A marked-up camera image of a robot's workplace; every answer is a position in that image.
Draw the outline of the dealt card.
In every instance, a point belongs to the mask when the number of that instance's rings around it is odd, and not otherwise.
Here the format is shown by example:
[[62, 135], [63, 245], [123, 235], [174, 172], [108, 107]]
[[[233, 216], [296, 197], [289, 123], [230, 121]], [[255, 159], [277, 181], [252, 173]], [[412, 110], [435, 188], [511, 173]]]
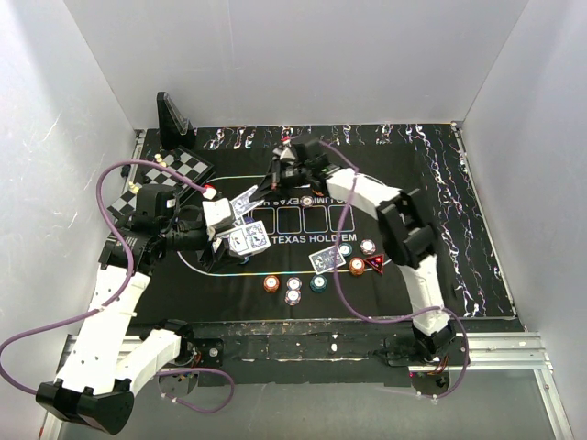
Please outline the dealt card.
[[262, 203], [262, 200], [251, 201], [251, 196], [258, 190], [257, 185], [253, 185], [248, 188], [245, 192], [238, 195], [230, 201], [232, 206], [233, 214], [235, 217], [241, 217], [246, 213], [252, 211], [258, 205]]

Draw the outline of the pink chips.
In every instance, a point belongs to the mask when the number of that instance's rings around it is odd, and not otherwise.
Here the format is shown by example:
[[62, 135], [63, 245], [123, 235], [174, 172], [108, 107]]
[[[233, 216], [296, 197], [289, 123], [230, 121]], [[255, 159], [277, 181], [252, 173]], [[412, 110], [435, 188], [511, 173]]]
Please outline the pink chips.
[[311, 207], [314, 204], [314, 200], [310, 196], [304, 196], [301, 198], [301, 205], [303, 207]]
[[363, 239], [360, 242], [360, 251], [365, 256], [374, 255], [376, 252], [376, 245], [370, 239]]

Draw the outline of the blue playing card deck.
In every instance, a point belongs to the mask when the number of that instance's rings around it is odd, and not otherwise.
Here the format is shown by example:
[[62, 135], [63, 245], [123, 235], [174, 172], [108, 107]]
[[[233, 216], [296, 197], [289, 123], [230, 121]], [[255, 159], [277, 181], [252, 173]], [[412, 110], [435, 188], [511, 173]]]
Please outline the blue playing card deck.
[[229, 248], [240, 256], [256, 255], [271, 246], [262, 221], [238, 226], [227, 233]]

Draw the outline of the orange poker chip stack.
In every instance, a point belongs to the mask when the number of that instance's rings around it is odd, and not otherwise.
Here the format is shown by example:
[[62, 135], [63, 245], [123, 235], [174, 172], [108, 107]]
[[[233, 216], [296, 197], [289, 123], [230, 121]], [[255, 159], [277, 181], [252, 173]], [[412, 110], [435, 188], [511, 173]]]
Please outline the orange poker chip stack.
[[279, 278], [274, 274], [266, 276], [263, 281], [263, 288], [269, 293], [277, 292], [280, 288]]

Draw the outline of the dealt cards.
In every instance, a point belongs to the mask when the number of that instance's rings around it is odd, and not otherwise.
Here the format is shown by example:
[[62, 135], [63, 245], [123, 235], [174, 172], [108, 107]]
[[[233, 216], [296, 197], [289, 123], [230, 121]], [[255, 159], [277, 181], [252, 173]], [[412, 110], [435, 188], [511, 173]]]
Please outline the dealt cards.
[[330, 272], [346, 264], [346, 260], [337, 246], [326, 247], [308, 256], [316, 275]]

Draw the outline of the pink chip front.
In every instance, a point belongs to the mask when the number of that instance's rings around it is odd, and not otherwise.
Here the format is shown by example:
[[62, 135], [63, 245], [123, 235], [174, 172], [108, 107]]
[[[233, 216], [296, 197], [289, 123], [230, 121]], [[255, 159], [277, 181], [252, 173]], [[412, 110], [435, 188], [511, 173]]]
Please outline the pink chip front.
[[288, 290], [285, 293], [284, 300], [290, 306], [297, 305], [301, 301], [301, 292], [297, 290]]

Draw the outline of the green poker chip stack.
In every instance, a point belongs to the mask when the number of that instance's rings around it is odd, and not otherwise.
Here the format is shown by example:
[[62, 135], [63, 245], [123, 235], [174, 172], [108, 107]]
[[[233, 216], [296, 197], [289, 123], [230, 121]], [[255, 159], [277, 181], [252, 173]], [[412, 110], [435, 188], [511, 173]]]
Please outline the green poker chip stack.
[[310, 280], [310, 289], [313, 292], [324, 292], [327, 288], [327, 279], [323, 275], [315, 275]]

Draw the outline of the orange chips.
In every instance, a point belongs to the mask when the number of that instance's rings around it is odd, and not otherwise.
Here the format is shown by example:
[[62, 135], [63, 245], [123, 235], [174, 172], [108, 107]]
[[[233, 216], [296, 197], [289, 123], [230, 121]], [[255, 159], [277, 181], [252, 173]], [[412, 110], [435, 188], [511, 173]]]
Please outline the orange chips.
[[353, 276], [360, 276], [364, 273], [366, 267], [362, 258], [352, 258], [349, 261], [349, 273]]

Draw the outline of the red black all-in marker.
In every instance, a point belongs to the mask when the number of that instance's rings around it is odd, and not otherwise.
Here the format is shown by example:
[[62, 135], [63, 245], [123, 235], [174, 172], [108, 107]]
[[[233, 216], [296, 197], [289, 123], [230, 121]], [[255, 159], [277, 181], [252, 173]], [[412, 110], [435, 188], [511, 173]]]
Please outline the red black all-in marker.
[[378, 274], [383, 274], [383, 269], [385, 266], [385, 256], [383, 254], [368, 256], [363, 261], [365, 262], [366, 266]]

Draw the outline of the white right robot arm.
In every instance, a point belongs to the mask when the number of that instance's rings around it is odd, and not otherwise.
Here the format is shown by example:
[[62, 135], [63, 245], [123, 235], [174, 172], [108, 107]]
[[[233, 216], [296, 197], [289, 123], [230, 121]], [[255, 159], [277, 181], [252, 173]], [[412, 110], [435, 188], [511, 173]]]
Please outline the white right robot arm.
[[250, 199], [284, 200], [305, 185], [319, 197], [348, 202], [376, 220], [384, 252], [400, 270], [412, 305], [416, 356], [426, 364], [438, 363], [449, 352], [455, 330], [445, 311], [450, 282], [442, 273], [441, 243], [426, 196], [319, 158], [304, 163], [275, 159]]

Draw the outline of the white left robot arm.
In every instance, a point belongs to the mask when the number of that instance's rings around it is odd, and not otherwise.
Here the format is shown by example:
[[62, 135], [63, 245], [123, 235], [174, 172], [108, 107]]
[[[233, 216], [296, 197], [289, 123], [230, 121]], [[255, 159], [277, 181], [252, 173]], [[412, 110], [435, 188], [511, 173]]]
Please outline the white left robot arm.
[[222, 359], [211, 357], [183, 321], [156, 324], [127, 355], [119, 354], [154, 266], [168, 251], [198, 250], [206, 240], [206, 232], [188, 225], [166, 234], [122, 229], [110, 236], [99, 259], [88, 314], [55, 379], [39, 384], [37, 403], [64, 422], [116, 435], [151, 379], [190, 379], [205, 373], [226, 378]]

